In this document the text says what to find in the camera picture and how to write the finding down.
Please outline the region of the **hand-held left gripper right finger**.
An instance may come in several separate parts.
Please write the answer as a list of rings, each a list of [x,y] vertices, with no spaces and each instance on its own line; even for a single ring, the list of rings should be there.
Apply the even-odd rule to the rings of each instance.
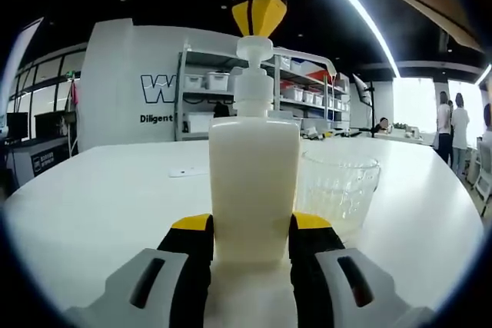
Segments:
[[[428,327],[434,311],[400,298],[392,276],[354,248],[331,224],[294,213],[288,234],[291,284],[299,327]]]

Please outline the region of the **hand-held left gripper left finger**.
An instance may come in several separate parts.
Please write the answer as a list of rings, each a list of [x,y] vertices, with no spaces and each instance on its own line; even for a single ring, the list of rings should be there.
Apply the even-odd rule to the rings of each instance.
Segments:
[[[93,303],[65,316],[73,327],[202,327],[213,254],[213,217],[182,218],[157,248],[111,274]]]

